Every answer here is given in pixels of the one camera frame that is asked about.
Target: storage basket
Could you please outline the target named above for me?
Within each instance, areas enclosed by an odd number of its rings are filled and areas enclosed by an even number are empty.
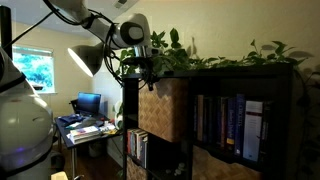
[[[188,80],[160,79],[154,90],[139,91],[139,128],[169,142],[178,142],[186,133]]]
[[[127,180],[147,180],[147,171],[127,157]]]
[[[228,164],[206,150],[193,147],[192,180],[260,180],[261,174],[237,163]]]

